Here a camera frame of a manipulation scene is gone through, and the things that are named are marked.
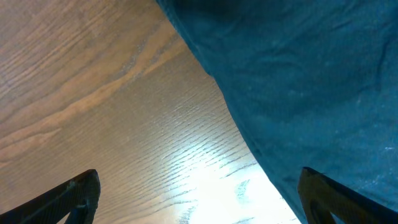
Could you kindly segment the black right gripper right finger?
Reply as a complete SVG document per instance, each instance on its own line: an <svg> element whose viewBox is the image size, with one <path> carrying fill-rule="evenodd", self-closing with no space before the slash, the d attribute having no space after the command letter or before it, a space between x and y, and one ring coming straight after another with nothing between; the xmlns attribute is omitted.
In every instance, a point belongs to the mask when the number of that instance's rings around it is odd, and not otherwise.
<svg viewBox="0 0 398 224"><path fill-rule="evenodd" d="M304 167L298 194L309 223L397 223L397 212L349 189L345 185Z"/></svg>

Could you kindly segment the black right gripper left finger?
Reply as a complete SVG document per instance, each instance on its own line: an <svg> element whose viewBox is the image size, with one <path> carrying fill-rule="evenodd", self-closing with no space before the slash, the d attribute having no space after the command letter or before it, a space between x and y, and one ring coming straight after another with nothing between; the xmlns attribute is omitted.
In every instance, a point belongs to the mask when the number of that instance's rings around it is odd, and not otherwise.
<svg viewBox="0 0 398 224"><path fill-rule="evenodd" d="M96 170L87 170L38 197L1 214L1 223L92 224L101 193Z"/></svg>

